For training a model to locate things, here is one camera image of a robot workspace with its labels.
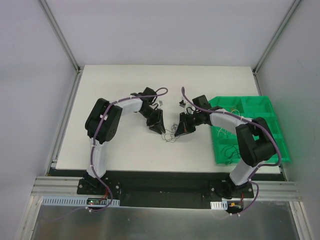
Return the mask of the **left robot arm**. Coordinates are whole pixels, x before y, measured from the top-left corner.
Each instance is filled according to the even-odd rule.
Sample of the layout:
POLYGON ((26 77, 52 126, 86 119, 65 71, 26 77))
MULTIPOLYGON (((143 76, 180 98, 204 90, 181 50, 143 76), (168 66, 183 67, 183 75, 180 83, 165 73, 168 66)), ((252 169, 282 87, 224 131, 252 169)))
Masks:
POLYGON ((156 100, 167 93, 166 87, 157 90, 146 87, 143 92, 132 93, 119 100, 108 101, 99 98, 96 101, 84 125, 90 140, 90 157, 83 178, 90 191, 99 195, 105 189, 109 190, 102 177, 107 171, 107 148, 117 133, 121 117, 139 113, 146 119, 149 130, 160 135, 166 132, 163 110, 156 104, 156 100))

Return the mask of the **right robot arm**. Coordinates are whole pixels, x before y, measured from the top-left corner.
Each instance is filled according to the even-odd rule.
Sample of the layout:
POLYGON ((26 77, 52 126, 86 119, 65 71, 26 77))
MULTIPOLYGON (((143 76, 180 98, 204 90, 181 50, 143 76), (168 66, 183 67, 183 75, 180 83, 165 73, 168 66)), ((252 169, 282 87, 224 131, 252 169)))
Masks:
POLYGON ((260 167, 270 166, 266 161, 272 156, 278 155, 278 162, 281 162, 280 149, 264 118, 247 118, 220 106, 212 107, 205 95, 188 102, 194 107, 194 111, 179 114, 179 123, 174 133, 176 137, 195 132, 197 126, 209 125, 224 129, 237 139, 240 161, 215 188, 219 197, 231 199, 241 194, 260 167))

